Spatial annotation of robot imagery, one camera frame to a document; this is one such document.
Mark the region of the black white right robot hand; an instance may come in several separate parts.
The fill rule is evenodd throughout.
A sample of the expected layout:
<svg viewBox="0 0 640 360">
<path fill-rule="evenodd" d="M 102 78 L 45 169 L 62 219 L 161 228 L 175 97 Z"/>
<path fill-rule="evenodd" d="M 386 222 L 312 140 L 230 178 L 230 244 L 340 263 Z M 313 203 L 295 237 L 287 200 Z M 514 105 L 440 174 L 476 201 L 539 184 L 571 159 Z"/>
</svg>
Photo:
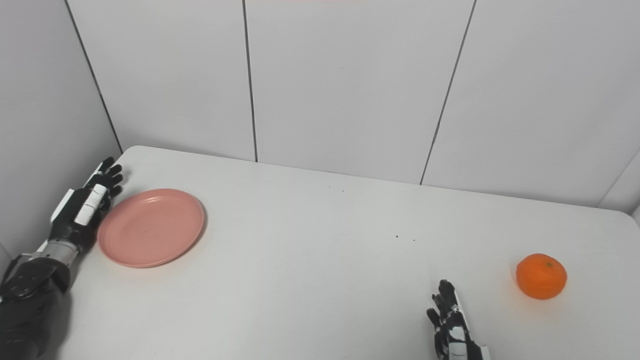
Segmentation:
<svg viewBox="0 0 640 360">
<path fill-rule="evenodd" d="M 435 308 L 426 310 L 434 326 L 434 348 L 439 360 L 489 360 L 489 347 L 478 345 L 470 333 L 454 284 L 441 279 L 431 299 Z"/>
</svg>

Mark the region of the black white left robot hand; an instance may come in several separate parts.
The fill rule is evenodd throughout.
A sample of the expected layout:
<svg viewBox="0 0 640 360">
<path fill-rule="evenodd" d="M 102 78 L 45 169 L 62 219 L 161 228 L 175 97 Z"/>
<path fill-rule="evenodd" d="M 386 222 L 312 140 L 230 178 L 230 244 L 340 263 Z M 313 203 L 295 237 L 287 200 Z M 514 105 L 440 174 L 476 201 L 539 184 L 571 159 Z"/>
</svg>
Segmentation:
<svg viewBox="0 0 640 360">
<path fill-rule="evenodd" d="M 73 244 L 86 253 L 96 243 L 98 228 L 121 192 L 122 166 L 105 158 L 84 186 L 69 189 L 51 216 L 48 240 Z"/>
</svg>

